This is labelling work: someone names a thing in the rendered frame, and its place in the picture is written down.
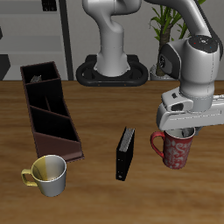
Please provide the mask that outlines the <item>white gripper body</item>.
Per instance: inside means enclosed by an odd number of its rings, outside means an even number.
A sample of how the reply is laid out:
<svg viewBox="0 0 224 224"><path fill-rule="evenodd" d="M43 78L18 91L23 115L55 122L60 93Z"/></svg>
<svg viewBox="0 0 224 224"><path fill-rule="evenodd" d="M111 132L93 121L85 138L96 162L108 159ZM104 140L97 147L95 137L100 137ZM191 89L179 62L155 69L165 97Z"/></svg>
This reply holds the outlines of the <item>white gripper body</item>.
<svg viewBox="0 0 224 224"><path fill-rule="evenodd" d="M224 124L224 94L215 95L209 110L205 112L169 112L163 104L157 109L157 126L160 130L198 128Z"/></svg>

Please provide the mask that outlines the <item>red patterned mug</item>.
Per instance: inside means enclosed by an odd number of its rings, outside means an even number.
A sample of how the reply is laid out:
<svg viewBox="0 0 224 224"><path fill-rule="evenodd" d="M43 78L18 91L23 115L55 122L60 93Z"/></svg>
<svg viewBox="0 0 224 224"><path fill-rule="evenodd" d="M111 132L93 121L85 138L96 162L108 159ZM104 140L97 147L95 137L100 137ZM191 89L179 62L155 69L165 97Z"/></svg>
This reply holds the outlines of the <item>red patterned mug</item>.
<svg viewBox="0 0 224 224"><path fill-rule="evenodd" d="M185 128L191 133L189 137L182 136L182 129L170 129L156 131L150 136L150 144L152 149L163 159L164 164L173 169L182 169L186 165L188 154L195 135L195 128ZM154 139L161 137L164 145L160 151L154 144Z"/></svg>

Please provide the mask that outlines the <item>black book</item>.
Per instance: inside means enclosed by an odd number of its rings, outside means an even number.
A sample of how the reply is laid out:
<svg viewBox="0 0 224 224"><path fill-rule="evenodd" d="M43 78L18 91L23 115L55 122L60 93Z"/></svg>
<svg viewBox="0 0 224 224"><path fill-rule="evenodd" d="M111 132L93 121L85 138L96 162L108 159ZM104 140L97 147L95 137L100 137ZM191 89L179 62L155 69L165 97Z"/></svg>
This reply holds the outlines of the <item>black book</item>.
<svg viewBox="0 0 224 224"><path fill-rule="evenodd" d="M120 142L116 148L115 177L124 181L127 177L130 164L133 158L135 130L125 128Z"/></svg>

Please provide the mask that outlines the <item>dark brown desk caddy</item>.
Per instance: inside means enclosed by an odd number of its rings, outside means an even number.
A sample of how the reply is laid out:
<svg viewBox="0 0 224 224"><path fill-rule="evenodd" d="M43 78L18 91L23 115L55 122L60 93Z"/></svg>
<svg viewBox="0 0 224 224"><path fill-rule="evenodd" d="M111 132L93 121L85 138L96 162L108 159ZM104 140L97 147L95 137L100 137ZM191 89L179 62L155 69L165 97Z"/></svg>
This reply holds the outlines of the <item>dark brown desk caddy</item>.
<svg viewBox="0 0 224 224"><path fill-rule="evenodd" d="M24 93L37 156L58 155L66 162L83 159L81 140L64 100L55 63L21 66ZM30 83L34 75L42 81Z"/></svg>

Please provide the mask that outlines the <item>yellow and white mug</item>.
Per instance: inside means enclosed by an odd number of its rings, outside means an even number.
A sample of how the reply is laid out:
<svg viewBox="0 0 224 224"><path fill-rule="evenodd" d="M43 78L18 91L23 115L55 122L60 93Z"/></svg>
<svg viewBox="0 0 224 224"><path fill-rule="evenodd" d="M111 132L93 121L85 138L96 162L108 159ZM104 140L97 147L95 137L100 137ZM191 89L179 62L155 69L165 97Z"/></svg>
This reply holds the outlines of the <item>yellow and white mug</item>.
<svg viewBox="0 0 224 224"><path fill-rule="evenodd" d="M26 186L36 186L47 197L61 194L66 186L67 164L57 155L37 159L31 169L23 169L21 178Z"/></svg>

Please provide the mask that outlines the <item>green pot plant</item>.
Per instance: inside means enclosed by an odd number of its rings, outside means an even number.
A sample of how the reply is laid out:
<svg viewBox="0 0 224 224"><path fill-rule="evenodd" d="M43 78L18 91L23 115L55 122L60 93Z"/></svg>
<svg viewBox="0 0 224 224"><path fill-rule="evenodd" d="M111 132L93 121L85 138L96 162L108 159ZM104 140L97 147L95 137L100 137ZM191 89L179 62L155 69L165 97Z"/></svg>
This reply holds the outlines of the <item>green pot plant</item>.
<svg viewBox="0 0 224 224"><path fill-rule="evenodd" d="M160 6L160 12L155 8L152 8L156 13L156 16L150 20L150 27L152 27L157 34L155 39L159 42L158 50L168 42L173 41L174 38L171 37L171 30L174 25L179 27L179 39L182 39L186 31L188 30L186 23L179 24L179 20L182 16L174 9L167 6Z"/></svg>

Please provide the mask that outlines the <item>black box on shelf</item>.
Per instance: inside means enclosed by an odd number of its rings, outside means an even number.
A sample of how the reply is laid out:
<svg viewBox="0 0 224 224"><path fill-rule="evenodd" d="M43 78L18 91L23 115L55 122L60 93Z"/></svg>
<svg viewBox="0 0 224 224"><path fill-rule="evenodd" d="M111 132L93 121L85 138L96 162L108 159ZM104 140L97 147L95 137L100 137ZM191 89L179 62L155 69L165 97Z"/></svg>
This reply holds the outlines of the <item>black box on shelf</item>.
<svg viewBox="0 0 224 224"><path fill-rule="evenodd" d="M41 0L43 11L56 11L56 0Z"/></svg>

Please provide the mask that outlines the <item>dark angular object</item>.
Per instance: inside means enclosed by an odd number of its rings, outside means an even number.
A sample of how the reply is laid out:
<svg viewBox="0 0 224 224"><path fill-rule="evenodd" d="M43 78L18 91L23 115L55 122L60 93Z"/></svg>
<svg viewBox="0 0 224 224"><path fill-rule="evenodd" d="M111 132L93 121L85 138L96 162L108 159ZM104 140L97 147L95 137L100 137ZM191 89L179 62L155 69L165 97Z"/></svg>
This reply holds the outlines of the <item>dark angular object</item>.
<svg viewBox="0 0 224 224"><path fill-rule="evenodd" d="M9 56L7 54L0 54L0 81L4 79L10 67L11 63L9 60Z"/></svg>

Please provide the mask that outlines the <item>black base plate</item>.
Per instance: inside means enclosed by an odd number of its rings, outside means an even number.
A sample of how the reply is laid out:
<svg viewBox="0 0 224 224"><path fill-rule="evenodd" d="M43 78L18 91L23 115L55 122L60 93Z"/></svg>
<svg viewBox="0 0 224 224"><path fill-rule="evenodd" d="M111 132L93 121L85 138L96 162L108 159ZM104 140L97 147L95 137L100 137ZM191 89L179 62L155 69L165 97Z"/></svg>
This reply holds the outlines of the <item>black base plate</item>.
<svg viewBox="0 0 224 224"><path fill-rule="evenodd" d="M148 69L139 62L135 54L128 54L130 70L117 77L107 77L94 70L96 55L90 54L76 70L77 81L87 87L137 87L143 85L149 77Z"/></svg>

